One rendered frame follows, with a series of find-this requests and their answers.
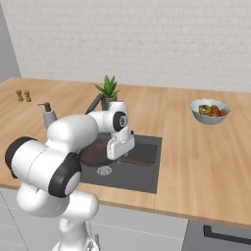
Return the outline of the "grey soap dispenser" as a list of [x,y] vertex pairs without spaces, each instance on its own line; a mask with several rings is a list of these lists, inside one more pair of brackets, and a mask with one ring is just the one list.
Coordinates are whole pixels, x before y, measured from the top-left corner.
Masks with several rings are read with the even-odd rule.
[[43,111],[44,125],[45,127],[49,127],[52,123],[54,123],[57,120],[56,113],[51,108],[51,105],[49,102],[41,103],[41,106],[44,107],[44,111]]

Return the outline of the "pale blue bowl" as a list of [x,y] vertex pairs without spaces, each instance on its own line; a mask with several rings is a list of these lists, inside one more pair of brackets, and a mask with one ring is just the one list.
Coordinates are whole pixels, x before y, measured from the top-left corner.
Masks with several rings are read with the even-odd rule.
[[[219,107],[219,109],[224,109],[226,110],[226,115],[225,116],[220,116],[220,117],[209,117],[205,115],[201,115],[199,113],[199,106],[200,105],[216,105]],[[194,118],[204,124],[204,125],[216,125],[221,123],[228,115],[231,114],[231,108],[227,104],[224,104],[221,101],[214,100],[214,99],[197,99],[195,101],[192,101],[190,104],[190,109],[192,111],[192,114]]]

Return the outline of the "dark grey sink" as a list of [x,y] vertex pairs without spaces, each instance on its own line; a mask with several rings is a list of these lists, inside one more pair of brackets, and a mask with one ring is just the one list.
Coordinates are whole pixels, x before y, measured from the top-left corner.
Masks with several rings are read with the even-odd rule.
[[[108,133],[100,133],[97,139],[110,139]],[[157,193],[162,138],[135,135],[135,146],[128,154],[140,155],[155,161],[153,166],[140,166],[127,163],[120,157],[112,163],[100,167],[82,167],[82,182],[128,190]]]

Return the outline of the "red orange fruit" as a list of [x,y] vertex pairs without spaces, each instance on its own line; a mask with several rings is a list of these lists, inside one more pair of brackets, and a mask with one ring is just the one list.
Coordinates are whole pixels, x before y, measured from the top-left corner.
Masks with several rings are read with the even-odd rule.
[[211,112],[209,114],[210,117],[223,117],[227,115],[227,111],[225,109],[220,109],[217,105],[211,106]]

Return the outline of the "grey dishwasher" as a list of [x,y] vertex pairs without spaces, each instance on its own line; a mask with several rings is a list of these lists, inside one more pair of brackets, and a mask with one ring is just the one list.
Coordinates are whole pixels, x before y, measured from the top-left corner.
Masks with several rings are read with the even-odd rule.
[[203,225],[211,226],[213,232],[251,239],[251,229],[189,221],[182,251],[251,251],[251,245],[205,237]]

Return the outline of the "dark brown round pan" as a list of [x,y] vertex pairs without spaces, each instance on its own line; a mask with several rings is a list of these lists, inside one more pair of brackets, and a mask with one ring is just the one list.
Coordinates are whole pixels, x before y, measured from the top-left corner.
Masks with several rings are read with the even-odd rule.
[[97,139],[91,145],[83,148],[80,151],[79,159],[87,167],[100,167],[112,163],[112,160],[107,158],[107,142],[102,139]]

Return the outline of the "yellow green fruit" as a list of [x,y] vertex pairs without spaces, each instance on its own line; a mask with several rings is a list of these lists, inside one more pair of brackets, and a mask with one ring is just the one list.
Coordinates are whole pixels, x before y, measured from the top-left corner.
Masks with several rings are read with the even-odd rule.
[[212,111],[212,109],[208,105],[200,105],[199,106],[199,114],[200,115],[209,116],[211,111]]

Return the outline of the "green plant in pot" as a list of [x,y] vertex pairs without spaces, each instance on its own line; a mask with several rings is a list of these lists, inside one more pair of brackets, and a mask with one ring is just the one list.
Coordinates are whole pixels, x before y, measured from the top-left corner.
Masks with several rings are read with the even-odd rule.
[[109,78],[107,75],[104,77],[104,85],[99,86],[96,84],[96,88],[101,92],[103,97],[101,98],[101,106],[103,111],[107,111],[110,107],[110,103],[118,99],[119,91],[116,89],[117,82],[114,77]]

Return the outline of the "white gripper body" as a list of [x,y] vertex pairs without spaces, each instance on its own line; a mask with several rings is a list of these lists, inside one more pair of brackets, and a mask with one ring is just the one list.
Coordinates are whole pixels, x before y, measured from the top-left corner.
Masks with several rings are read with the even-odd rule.
[[112,138],[107,144],[107,158],[109,160],[117,160],[134,148],[134,136],[132,135],[125,141]]

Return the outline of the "white drawer front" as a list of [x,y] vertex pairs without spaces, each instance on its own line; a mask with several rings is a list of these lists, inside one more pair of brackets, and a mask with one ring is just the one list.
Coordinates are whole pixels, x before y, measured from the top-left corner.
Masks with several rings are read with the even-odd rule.
[[188,220],[101,205],[93,223],[184,240]]

